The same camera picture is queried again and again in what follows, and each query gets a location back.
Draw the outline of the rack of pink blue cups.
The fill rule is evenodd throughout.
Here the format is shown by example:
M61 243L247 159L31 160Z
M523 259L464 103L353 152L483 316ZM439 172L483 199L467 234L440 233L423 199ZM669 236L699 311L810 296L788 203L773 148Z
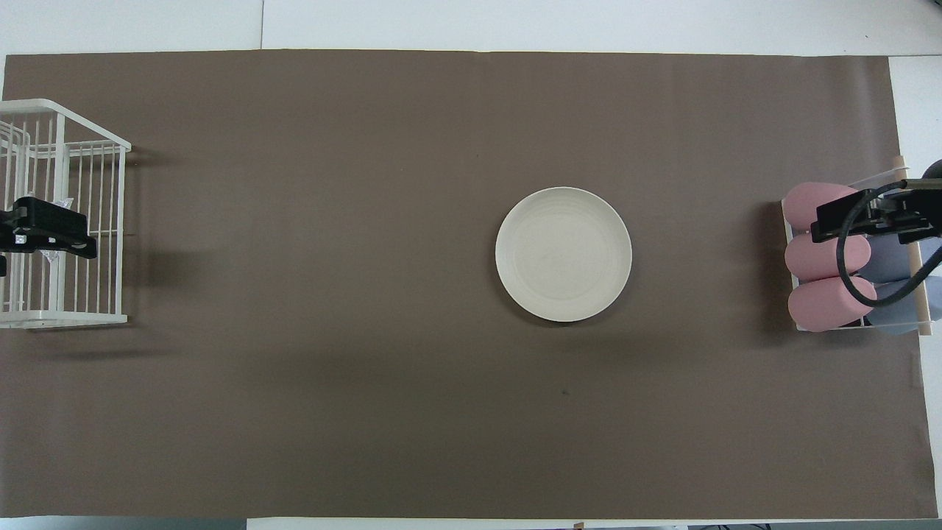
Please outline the rack of pink blue cups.
M905 298L908 293L916 291L916 310L918 310L919 318L929 319L929 305L927 302L926 289L921 284L930 276L942 276L936 275L936 269L942 269L942 238L929 238L922 239L922 241L916 242L915 244L908 244L909 251L909 263L910 263L910 272L912 272L911 278L892 282L889 284L874 284L869 282L867 279L862 278L859 275L859 271L855 272L854 275L848 275L845 268L844 261L844 246L845 240L849 237L848 230L850 228L850 222L852 217L858 214L864 202L867 202L884 194L884 192L890 190L890 184L902 179L909 179L907 176L907 168L904 164L904 161L897 160L895 166L886 172L881 174L876 174L874 177L868 177L861 179L857 182L854 182L848 186L855 188L855 190L862 190L862 188L874 188L875 191L872 191L871 194L865 195L865 198L862 202L858 202L857 207L852 208L851 213L848 215L848 218L845 220L844 224L841 226L839 231L839 236L837 237L837 267L838 267L838 278L844 282L846 289L851 292L851 295L855 299L858 299L861 304L871 306L872 308L880 308L880 306L888 306L897 303ZM786 245L791 239L801 233L810 233L794 230L790 224L784 219L783 215L783 205L784 199L781 201L782 217L784 220L785 231L786 231ZM792 292L797 286L805 284L799 282L794 275L791 275L792 282ZM933 322L921 322L919 325L918 334L928 336L932 332ZM841 326L837 329L859 329L859 328L876 328L878 327L868 323L867 319L864 317L860 321L848 323L848 325Z

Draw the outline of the brown table mat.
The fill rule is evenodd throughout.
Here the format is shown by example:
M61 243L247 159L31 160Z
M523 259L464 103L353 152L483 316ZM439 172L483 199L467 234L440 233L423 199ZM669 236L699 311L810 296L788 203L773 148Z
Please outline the brown table mat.
M898 152L881 57L7 58L132 144L117 328L0 331L0 517L932 519L918 337L798 331L779 201ZM509 209L618 211L557 323Z

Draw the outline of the cream round plate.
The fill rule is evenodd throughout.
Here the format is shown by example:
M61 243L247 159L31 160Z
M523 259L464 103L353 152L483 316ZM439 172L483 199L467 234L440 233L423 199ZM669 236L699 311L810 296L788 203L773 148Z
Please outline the cream round plate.
M509 209L495 238L499 282L516 305L557 323L596 317L622 294L634 248L606 200L559 185Z

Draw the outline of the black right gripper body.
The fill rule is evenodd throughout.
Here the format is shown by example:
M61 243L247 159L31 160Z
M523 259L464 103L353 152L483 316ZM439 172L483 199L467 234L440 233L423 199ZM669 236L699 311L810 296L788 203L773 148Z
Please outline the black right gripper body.
M885 224L901 244L942 238L942 179L902 179L890 189L904 188L911 194L901 204L885 209Z

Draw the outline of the pink cup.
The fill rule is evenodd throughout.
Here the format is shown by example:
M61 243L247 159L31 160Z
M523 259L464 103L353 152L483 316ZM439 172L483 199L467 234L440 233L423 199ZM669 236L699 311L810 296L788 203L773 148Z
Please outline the pink cup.
M828 241L814 242L810 233L801 233L794 236L787 243L785 261L788 271L799 282L806 283L815 280L837 278L837 238ZM871 245L863 236L846 238L844 246L844 261L848 275L854 275L871 260Z
M841 328L874 310L855 299L837 276L797 286L788 296L787 309L797 328L809 332Z
M791 188L784 198L782 205L784 219L794 230L810 232L811 225L818 220L818 207L856 193L857 190L850 185L800 183Z

